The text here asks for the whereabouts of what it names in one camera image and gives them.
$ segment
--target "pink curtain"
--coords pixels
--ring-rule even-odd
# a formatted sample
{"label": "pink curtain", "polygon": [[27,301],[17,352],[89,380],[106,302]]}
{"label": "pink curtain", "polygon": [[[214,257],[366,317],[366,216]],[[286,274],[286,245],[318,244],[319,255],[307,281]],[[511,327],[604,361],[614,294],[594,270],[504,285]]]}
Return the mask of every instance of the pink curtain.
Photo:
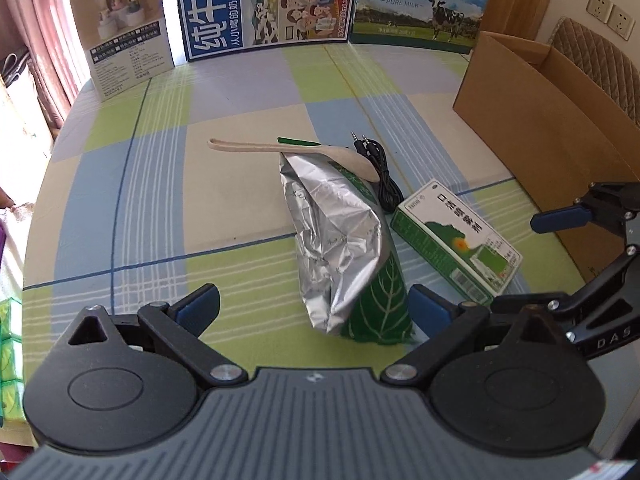
{"label": "pink curtain", "polygon": [[70,41],[63,0],[6,0],[34,61],[36,86],[54,126],[61,128],[78,95],[77,55]]}
{"label": "pink curtain", "polygon": [[6,0],[0,0],[0,60],[16,52],[23,43]]}

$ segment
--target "blue gripper pad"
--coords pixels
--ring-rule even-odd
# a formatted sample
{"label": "blue gripper pad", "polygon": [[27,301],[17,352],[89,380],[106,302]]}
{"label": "blue gripper pad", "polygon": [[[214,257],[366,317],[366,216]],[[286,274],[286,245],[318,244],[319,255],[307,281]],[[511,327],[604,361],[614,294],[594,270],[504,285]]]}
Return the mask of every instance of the blue gripper pad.
{"label": "blue gripper pad", "polygon": [[593,214],[591,211],[580,205],[572,205],[562,209],[537,213],[532,216],[529,224],[533,232],[544,234],[583,227],[592,219]]}
{"label": "blue gripper pad", "polygon": [[211,285],[205,292],[182,307],[175,322],[196,337],[202,334],[220,313],[220,292]]}
{"label": "blue gripper pad", "polygon": [[406,298],[409,316],[428,337],[442,332],[460,314],[462,309],[442,296],[416,283]]}

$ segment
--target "green and white box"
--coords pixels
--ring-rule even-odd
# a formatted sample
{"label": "green and white box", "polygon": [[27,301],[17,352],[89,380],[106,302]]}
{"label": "green and white box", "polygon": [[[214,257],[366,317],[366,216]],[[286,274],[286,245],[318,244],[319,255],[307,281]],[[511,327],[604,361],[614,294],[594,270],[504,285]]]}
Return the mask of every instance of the green and white box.
{"label": "green and white box", "polygon": [[489,304],[521,254],[437,180],[402,202],[391,227],[466,298]]}

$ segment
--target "cartoon family illustration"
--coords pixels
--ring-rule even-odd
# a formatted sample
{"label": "cartoon family illustration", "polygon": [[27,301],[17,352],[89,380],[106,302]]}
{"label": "cartoon family illustration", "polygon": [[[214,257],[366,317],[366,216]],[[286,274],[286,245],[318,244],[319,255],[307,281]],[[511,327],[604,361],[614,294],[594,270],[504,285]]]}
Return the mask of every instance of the cartoon family illustration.
{"label": "cartoon family illustration", "polygon": [[332,16],[334,0],[280,0],[280,7],[287,11],[287,21],[294,23],[301,32],[313,32],[315,37],[330,36],[337,19]]}

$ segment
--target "wooden spoon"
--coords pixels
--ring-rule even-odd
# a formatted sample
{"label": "wooden spoon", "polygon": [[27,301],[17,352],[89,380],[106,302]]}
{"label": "wooden spoon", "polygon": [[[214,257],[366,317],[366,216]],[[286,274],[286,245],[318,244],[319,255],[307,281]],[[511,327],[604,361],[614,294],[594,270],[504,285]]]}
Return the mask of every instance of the wooden spoon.
{"label": "wooden spoon", "polygon": [[209,147],[219,152],[280,152],[280,153],[322,153],[340,164],[345,170],[369,182],[379,182],[380,176],[373,164],[359,153],[342,146],[298,146],[296,144],[261,144],[258,142],[230,142],[209,139]]}

